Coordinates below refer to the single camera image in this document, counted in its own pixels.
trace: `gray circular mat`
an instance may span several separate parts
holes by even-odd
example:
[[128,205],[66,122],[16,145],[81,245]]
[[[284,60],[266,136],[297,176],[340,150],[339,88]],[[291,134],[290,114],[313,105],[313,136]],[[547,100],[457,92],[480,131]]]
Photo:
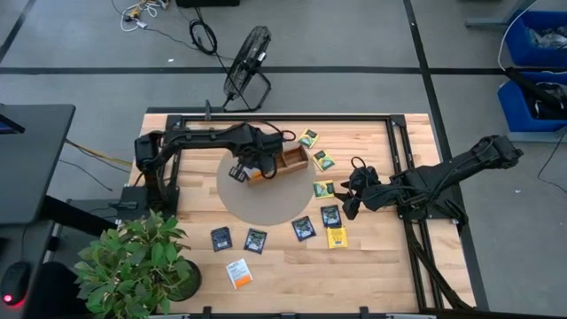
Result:
[[217,170],[216,186],[227,210],[244,222],[269,226],[287,222],[301,213],[313,197],[315,165],[276,176],[254,186],[239,183],[229,176],[237,164],[230,152],[222,157]]

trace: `computer mouse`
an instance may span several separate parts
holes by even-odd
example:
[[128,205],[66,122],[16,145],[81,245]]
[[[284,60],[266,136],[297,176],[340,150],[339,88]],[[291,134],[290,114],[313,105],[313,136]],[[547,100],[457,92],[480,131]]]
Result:
[[14,262],[8,267],[0,283],[0,294],[6,305],[17,305],[26,297],[30,273],[31,267],[25,261]]

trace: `wooden tabletop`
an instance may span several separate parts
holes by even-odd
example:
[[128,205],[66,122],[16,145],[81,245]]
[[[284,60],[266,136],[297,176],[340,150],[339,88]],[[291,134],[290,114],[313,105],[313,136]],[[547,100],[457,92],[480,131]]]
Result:
[[[167,114],[146,114],[142,134],[165,128]],[[427,114],[406,114],[408,134],[416,166],[435,165],[439,156]],[[350,159],[362,157],[374,166],[383,183],[394,174],[390,147],[384,123],[374,121],[274,121],[280,129],[299,135],[309,127],[320,134],[311,154],[325,150],[337,164],[321,172],[317,181],[346,181],[353,168]],[[230,122],[192,122],[192,128],[225,128]],[[273,129],[254,124],[266,132]],[[397,136],[400,153],[401,139]],[[192,247],[183,255],[202,271],[203,285],[189,300],[174,303],[176,313],[201,313],[204,306],[214,313],[357,313],[367,306],[370,312],[415,312],[408,246],[402,222],[391,206],[371,212],[361,206],[354,221],[342,215],[346,226],[348,248],[328,249],[322,225],[321,206],[340,205],[335,198],[313,198],[297,218],[308,215],[315,226],[316,237],[299,242],[291,223],[256,226],[241,222],[228,212],[216,189],[216,172],[226,150],[183,151],[178,185],[179,226]],[[130,183],[139,172],[134,169]],[[469,274],[456,227],[449,220],[427,221],[431,245],[439,271],[461,298],[474,305]],[[233,248],[213,251],[211,230],[228,226]],[[243,250],[249,228],[264,230],[268,239],[263,254]],[[228,278],[226,265],[244,258],[253,281],[235,290]],[[433,306],[431,287],[422,267],[423,285],[428,305]]]

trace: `blue storage bin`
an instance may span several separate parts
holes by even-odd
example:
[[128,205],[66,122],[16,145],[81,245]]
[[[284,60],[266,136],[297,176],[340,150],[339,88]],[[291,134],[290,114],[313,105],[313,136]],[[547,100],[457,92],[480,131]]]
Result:
[[[567,85],[567,74],[525,72],[523,75],[536,83],[552,82]],[[567,121],[534,119],[525,102],[524,93],[512,81],[498,90],[498,98],[512,132],[555,132],[567,126]]]
[[527,27],[536,31],[567,26],[567,12],[526,12],[506,36],[510,56],[518,66],[567,66],[567,50],[537,47]]

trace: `electric fan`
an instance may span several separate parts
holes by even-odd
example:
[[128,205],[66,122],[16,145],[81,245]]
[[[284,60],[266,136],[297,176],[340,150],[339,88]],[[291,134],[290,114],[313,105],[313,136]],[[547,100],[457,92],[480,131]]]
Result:
[[[272,89],[272,84],[268,78],[260,72],[262,62],[266,58],[266,49],[268,48],[270,40],[271,34],[268,28],[263,26],[255,27],[248,37],[246,37],[244,44],[242,44],[237,57],[234,59],[234,62],[230,67],[227,79],[224,82],[224,94],[227,95],[227,100],[222,105],[224,112],[254,112],[262,107],[262,103],[264,103],[266,96]],[[250,83],[250,80],[256,74],[259,74],[268,85],[258,105],[255,107],[246,105],[248,106],[248,109],[245,110],[227,110],[227,104],[230,101],[241,97],[248,86],[248,83]]]

